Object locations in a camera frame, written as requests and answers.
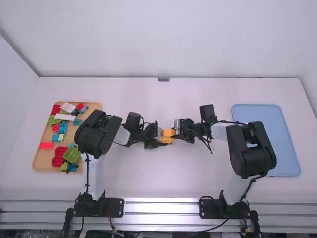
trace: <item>black cable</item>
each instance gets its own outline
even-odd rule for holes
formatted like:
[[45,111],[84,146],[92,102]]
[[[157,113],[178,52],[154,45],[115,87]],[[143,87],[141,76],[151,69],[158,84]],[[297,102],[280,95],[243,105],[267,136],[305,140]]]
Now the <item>black cable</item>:
[[137,238],[141,234],[141,232],[137,233],[136,236],[133,236],[133,238]]
[[203,199],[203,198],[209,198],[209,199],[211,199],[211,200],[214,200],[214,198],[211,197],[211,196],[202,196],[199,200],[201,200],[201,199]]
[[[247,193],[249,192],[249,190],[250,190],[252,184],[255,183],[255,182],[257,181],[257,179],[262,178],[262,177],[263,177],[263,176],[258,176],[258,177],[256,177],[256,178],[253,178],[253,179],[250,180],[250,183],[249,183],[247,189],[245,190],[245,192],[243,193],[243,195],[242,195],[241,198],[240,198],[240,202],[246,197],[246,195],[247,195]],[[202,196],[202,197],[199,199],[199,201],[200,201],[202,198],[210,198],[211,200],[214,201],[214,198],[211,197],[211,196]],[[229,221],[229,218],[227,218],[223,223],[219,224],[219,225],[216,226],[216,227],[213,227],[213,228],[210,228],[210,229],[207,229],[207,230],[203,230],[203,231],[200,231],[200,232],[209,232],[209,231],[215,230],[215,229],[217,229],[217,228],[223,226],[227,221]]]
[[141,116],[141,119],[142,119],[142,123],[141,123],[141,124],[139,124],[139,129],[140,129],[140,130],[143,130],[143,129],[144,129],[144,125],[146,125],[146,124],[150,124],[150,123],[148,123],[148,122],[144,122],[143,116]]
[[249,183],[249,185],[248,185],[246,191],[243,193],[243,195],[242,195],[241,198],[240,198],[240,202],[241,202],[244,198],[246,198],[247,193],[249,192],[249,190],[250,190],[252,184],[255,183],[255,182],[257,181],[257,179],[262,178],[262,177],[264,177],[264,176],[260,175],[260,176],[258,176],[258,177],[256,177],[256,178],[253,178],[253,179],[250,180],[250,183]]
[[[87,159],[85,160],[87,162],[87,172],[86,172],[86,195],[88,194],[88,187],[89,187],[89,157],[88,157],[88,154],[87,152],[86,153],[86,157]],[[80,233],[83,231],[83,228],[84,228],[84,217],[85,217],[85,196],[84,196],[84,200],[83,200],[83,217],[82,217],[82,220],[81,220],[81,229],[80,229]]]
[[229,221],[229,218],[227,218],[226,220],[224,220],[223,223],[219,224],[219,225],[216,226],[216,227],[213,227],[213,228],[210,228],[210,229],[206,229],[206,230],[203,230],[203,231],[200,231],[200,232],[209,232],[209,231],[215,230],[215,229],[217,229],[217,228],[223,226],[227,221]]

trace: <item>blue lego brick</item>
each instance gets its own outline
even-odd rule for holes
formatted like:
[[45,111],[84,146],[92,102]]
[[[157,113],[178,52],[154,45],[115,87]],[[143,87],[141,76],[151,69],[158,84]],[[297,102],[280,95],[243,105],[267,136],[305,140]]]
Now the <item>blue lego brick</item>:
[[66,133],[67,133],[67,122],[62,122],[62,123],[59,125],[58,134],[59,134],[59,135],[61,135],[61,134],[66,135]]
[[85,111],[87,111],[88,109],[88,106],[84,106],[81,110],[80,110],[80,113],[84,113]]
[[73,163],[73,164],[68,165],[68,170],[71,172],[75,172],[77,170],[77,168],[78,168],[77,163]]
[[75,143],[71,143],[71,144],[69,144],[69,145],[68,145],[68,148],[69,148],[69,147],[71,147],[71,146],[75,146],[75,147],[77,147]]
[[83,123],[83,120],[80,120],[78,118],[75,118],[75,121],[73,123],[74,126],[80,126]]
[[53,135],[52,142],[60,142],[59,141],[59,135]]

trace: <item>blue tray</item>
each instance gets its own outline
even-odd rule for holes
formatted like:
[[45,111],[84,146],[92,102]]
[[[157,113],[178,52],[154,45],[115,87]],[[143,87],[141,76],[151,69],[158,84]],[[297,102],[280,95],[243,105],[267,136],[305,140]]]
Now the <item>blue tray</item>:
[[276,168],[269,176],[296,177],[301,172],[297,155],[289,134],[282,109],[275,104],[235,104],[233,120],[240,122],[261,121],[276,154]]

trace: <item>orange object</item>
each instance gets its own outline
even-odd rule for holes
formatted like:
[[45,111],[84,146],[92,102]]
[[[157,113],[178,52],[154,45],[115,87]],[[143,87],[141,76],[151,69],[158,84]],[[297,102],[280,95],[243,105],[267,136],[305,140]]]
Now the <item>orange object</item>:
[[53,142],[42,142],[39,146],[39,149],[51,150],[54,147]]
[[176,135],[176,130],[174,129],[167,129],[164,130],[162,133],[162,137],[157,139],[157,141],[165,143],[165,144],[172,144],[174,142],[174,139],[172,136]]

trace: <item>lego brick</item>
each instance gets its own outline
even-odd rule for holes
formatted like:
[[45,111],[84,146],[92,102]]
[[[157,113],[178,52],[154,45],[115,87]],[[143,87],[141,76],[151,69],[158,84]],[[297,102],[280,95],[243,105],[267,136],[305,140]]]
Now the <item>lego brick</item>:
[[74,164],[74,163],[77,163],[79,161],[79,159],[81,158],[81,154],[80,154],[80,151],[76,147],[71,146],[65,152],[63,157],[65,160]]
[[53,142],[42,142],[39,146],[39,149],[51,150],[54,147]]
[[63,155],[65,154],[65,152],[68,150],[68,147],[66,146],[58,146],[55,149],[55,156],[61,156],[63,157]]
[[49,126],[52,126],[54,124],[60,124],[61,121],[62,120],[60,120],[60,119],[55,119],[54,115],[51,115],[51,116],[49,116],[48,124],[49,124]]
[[64,134],[61,134],[61,135],[58,135],[58,140],[61,142],[61,141],[65,141],[66,140],[66,135]]
[[74,115],[67,115],[67,114],[62,114],[62,113],[57,113],[55,115],[55,119],[60,119],[60,120],[71,120],[74,121],[76,116]]
[[74,126],[80,126],[83,123],[83,120],[80,120],[78,118],[75,118],[75,121],[73,123]]
[[53,167],[60,167],[62,166],[62,164],[64,164],[64,159],[61,156],[55,156],[54,158],[52,158],[51,161],[51,165]]
[[53,135],[52,142],[60,142],[59,141],[59,135]]
[[68,145],[68,147],[71,147],[71,146],[77,147],[77,145],[76,145],[75,143],[70,143],[70,144]]
[[77,165],[77,163],[73,163],[73,164],[68,163],[67,171],[69,171],[69,172],[76,172],[76,170],[77,170],[78,167],[79,167],[79,166]]
[[66,135],[67,127],[68,127],[67,122],[61,122],[60,125],[59,125],[58,134],[59,135],[61,135],[61,134]]
[[71,113],[76,107],[68,102],[65,102],[60,108]]
[[68,170],[68,162],[62,164],[59,168],[60,170],[65,170],[65,171]]
[[60,105],[54,105],[51,111],[51,115],[56,115],[56,113],[60,112]]
[[78,116],[79,113],[80,113],[80,111],[79,111],[77,108],[75,108],[75,109],[71,112],[71,114],[74,115],[74,116]]
[[58,133],[58,131],[59,131],[59,124],[52,125],[52,132]]
[[84,104],[79,103],[79,104],[76,106],[76,108],[81,111],[81,109],[82,109],[84,106],[85,106]]
[[80,113],[84,113],[87,109],[88,109],[88,106],[84,106],[82,110],[80,110]]

